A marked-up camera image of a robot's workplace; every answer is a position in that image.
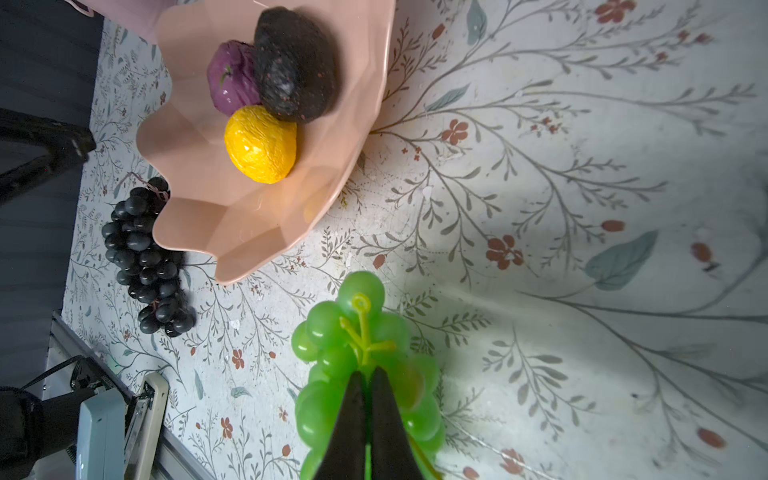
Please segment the green fake grape bunch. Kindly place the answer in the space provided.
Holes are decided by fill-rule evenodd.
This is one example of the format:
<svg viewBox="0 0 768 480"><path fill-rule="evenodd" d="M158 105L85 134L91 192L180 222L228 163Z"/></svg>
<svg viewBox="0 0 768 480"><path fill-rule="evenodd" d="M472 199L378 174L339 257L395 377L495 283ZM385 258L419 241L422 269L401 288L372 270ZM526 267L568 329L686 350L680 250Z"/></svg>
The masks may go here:
<svg viewBox="0 0 768 480"><path fill-rule="evenodd" d="M406 320L384 308L385 287L373 273L346 276L337 297L311 308L293 332L296 357L311 365L295 400L298 435L308 446L300 476L313 479L328 447L351 375L361 372L367 409L366 478L372 479L368 440L370 379L376 367L389 378L412 452L424 476L438 479L437 453L446 433L435 395L440 370L428 355L409 349Z"/></svg>

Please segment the dark fake avocado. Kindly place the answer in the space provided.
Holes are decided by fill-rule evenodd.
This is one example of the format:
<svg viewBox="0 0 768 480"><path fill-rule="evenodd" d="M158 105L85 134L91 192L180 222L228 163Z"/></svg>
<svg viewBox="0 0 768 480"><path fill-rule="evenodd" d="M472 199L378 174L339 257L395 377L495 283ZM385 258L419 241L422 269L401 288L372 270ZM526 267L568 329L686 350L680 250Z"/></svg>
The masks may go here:
<svg viewBox="0 0 768 480"><path fill-rule="evenodd" d="M264 10L251 56L261 105L275 118L305 124L330 108L339 87L334 51L307 16L282 6Z"/></svg>

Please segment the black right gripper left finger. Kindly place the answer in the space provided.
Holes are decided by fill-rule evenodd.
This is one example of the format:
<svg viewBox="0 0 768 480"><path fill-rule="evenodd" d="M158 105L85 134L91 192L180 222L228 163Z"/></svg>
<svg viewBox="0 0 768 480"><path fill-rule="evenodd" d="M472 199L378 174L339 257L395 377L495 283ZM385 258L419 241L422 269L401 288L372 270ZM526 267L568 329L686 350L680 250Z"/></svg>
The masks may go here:
<svg viewBox="0 0 768 480"><path fill-rule="evenodd" d="M351 375L314 480L366 478L367 409L361 372Z"/></svg>

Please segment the yellow fake lemon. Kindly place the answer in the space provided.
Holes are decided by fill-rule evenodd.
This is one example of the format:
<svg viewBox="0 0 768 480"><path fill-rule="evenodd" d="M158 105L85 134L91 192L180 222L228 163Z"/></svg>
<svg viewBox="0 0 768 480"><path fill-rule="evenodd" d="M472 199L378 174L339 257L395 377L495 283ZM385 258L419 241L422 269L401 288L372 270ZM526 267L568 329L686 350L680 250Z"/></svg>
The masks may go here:
<svg viewBox="0 0 768 480"><path fill-rule="evenodd" d="M224 142L234 166L251 180L276 184L297 158L298 125L272 116L263 106L237 110L228 120Z"/></svg>

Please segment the black fake grape bunch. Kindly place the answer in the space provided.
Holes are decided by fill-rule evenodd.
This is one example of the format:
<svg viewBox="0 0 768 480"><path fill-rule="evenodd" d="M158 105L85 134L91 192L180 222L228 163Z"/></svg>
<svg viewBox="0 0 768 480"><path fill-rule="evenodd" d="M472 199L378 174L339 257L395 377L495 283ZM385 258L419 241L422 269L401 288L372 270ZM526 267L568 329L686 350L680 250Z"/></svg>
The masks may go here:
<svg viewBox="0 0 768 480"><path fill-rule="evenodd" d="M163 177L142 180L115 204L101 234L106 259L117 267L116 282L142 305L136 317L139 330L176 338L189 332L196 319L181 286L185 254L160 246L153 235L170 197Z"/></svg>

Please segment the pink scalloped fruit bowl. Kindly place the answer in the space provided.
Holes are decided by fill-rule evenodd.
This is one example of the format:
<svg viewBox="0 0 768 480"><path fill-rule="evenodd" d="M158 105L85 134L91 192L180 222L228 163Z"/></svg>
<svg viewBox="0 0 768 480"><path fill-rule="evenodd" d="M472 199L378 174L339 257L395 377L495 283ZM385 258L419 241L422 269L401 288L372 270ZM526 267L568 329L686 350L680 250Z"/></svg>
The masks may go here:
<svg viewBox="0 0 768 480"><path fill-rule="evenodd" d="M392 1L291 1L329 37L340 89L328 113L280 127L265 111L232 118L209 95L206 70L227 40L249 41L264 1L196 1L159 13L153 35L172 81L139 126L136 146L171 196L153 227L169 250L205 253L231 284L304 239L345 185L387 82Z"/></svg>

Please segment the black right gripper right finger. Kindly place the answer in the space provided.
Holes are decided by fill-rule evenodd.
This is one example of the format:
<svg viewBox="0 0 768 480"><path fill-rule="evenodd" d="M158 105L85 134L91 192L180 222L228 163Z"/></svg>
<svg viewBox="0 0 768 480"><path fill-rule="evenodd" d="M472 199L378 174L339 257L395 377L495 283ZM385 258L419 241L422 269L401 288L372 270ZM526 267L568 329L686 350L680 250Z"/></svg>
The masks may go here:
<svg viewBox="0 0 768 480"><path fill-rule="evenodd" d="M368 440L373 480L424 478L412 452L386 371L373 370L368 398Z"/></svg>

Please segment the purple fake fig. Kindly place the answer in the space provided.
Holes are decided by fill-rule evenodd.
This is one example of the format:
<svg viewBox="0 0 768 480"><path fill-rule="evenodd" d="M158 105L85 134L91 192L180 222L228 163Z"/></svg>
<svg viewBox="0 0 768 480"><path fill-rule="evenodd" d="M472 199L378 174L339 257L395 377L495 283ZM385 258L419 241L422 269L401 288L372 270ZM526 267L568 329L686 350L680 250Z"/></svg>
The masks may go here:
<svg viewBox="0 0 768 480"><path fill-rule="evenodd" d="M220 44L209 62L207 80L214 107L227 116L261 104L250 44L236 40Z"/></svg>

